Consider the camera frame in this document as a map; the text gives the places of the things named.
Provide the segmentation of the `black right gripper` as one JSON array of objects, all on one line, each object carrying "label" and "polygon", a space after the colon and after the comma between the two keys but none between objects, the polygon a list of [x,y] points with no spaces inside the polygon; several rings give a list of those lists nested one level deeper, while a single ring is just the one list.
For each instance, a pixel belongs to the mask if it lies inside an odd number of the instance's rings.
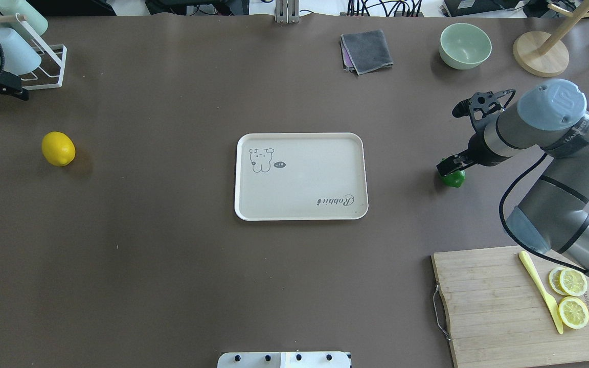
[{"label": "black right gripper", "polygon": [[506,110],[515,93],[515,90],[478,91],[453,108],[454,117],[469,116],[474,135],[465,151],[444,158],[437,164],[440,177],[447,177],[473,165],[495,166],[507,160],[502,153],[496,153],[486,144],[485,133],[489,126],[496,128],[501,112]]}]

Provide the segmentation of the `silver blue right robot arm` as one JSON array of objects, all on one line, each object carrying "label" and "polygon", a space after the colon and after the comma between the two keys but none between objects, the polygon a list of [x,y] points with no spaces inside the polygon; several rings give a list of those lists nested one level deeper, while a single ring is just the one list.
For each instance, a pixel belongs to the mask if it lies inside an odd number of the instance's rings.
[{"label": "silver blue right robot arm", "polygon": [[442,178],[471,166],[495,166],[537,146],[549,165],[510,215],[500,200],[506,233],[523,249],[549,260],[555,251],[571,268],[589,277],[589,112],[586,96],[564,79],[550,79],[517,102],[515,90],[476,93],[454,107],[456,118],[469,117],[474,135],[468,147],[437,165]]}]

